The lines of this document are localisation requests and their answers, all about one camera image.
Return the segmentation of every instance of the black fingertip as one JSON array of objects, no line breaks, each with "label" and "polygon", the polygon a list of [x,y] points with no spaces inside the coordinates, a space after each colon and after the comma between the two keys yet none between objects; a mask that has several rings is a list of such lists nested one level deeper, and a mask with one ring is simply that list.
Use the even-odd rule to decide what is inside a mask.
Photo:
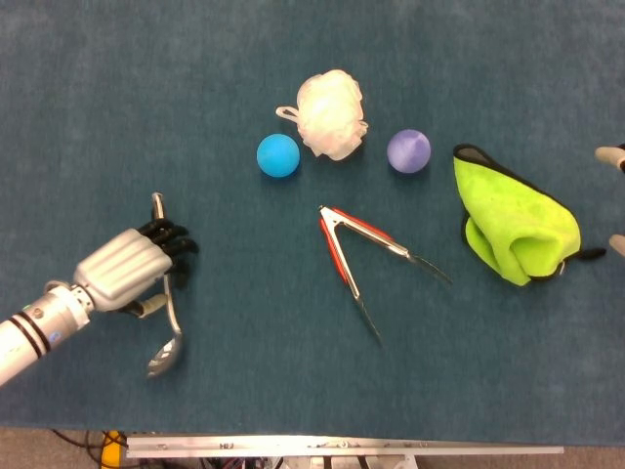
[{"label": "black fingertip", "polygon": [[177,236],[184,235],[188,235],[187,229],[185,227],[175,225],[172,228],[154,233],[154,237],[152,237],[151,240],[154,244],[164,244]]},{"label": "black fingertip", "polygon": [[188,237],[184,237],[183,239],[176,239],[169,244],[165,244],[162,246],[163,252],[167,254],[169,257],[176,256],[183,252],[199,252],[199,246],[195,241],[189,239]]},{"label": "black fingertip", "polygon": [[160,230],[173,227],[174,224],[167,220],[166,218],[159,218],[157,220],[152,220],[149,223],[146,223],[142,227],[138,228],[137,231],[144,236],[150,237],[151,235],[155,235]]},{"label": "black fingertip", "polygon": [[174,265],[166,274],[169,274],[174,281],[176,288],[185,288],[190,277],[191,268],[188,262],[184,259],[177,259],[174,261]]}]

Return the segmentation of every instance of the spoon handle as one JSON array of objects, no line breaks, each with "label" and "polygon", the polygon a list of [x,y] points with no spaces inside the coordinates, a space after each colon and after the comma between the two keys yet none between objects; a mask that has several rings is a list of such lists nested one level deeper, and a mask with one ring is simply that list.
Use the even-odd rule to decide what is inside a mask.
[{"label": "spoon handle", "polygon": [[[155,192],[152,194],[152,215],[154,219],[165,218],[165,206],[163,204],[163,194]],[[167,318],[172,324],[172,329],[176,335],[182,335],[182,330],[176,318],[176,308],[174,306],[174,297],[172,296],[172,287],[169,274],[163,277],[163,289],[167,296]]]}]

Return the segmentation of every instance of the robotic hand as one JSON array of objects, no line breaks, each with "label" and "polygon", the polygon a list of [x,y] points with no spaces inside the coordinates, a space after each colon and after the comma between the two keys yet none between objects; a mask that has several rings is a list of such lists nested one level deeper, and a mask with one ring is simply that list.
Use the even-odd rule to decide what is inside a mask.
[{"label": "robotic hand", "polygon": [[180,237],[187,234],[156,218],[119,234],[80,262],[73,285],[48,282],[44,296],[0,323],[0,386],[87,325],[93,311],[142,317],[144,308],[163,306],[165,295],[157,295],[163,300],[152,304],[135,300],[167,274],[187,268],[177,256],[198,251],[194,241]]},{"label": "robotic hand", "polygon": [[[615,166],[625,173],[625,144],[618,147],[599,147],[595,150],[595,156],[599,161]],[[609,239],[609,245],[625,257],[625,236],[613,234]]]}]

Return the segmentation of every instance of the blue ball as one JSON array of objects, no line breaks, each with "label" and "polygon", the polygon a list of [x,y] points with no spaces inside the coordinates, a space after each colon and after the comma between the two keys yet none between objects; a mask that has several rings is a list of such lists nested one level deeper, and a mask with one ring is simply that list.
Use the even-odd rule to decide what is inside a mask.
[{"label": "blue ball", "polygon": [[397,132],[387,146],[389,163],[400,173],[416,173],[430,161],[430,141],[418,130]]},{"label": "blue ball", "polygon": [[256,161],[261,170],[274,178],[284,178],[300,164],[300,149],[287,135],[265,137],[256,150]]}]

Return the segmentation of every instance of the purple ball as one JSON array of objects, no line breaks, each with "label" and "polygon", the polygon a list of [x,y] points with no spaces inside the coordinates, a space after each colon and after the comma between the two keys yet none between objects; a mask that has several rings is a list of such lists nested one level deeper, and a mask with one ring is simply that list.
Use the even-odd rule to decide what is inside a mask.
[{"label": "purple ball", "polygon": [[387,146],[389,163],[400,173],[416,173],[430,161],[430,141],[418,130],[397,132]]}]

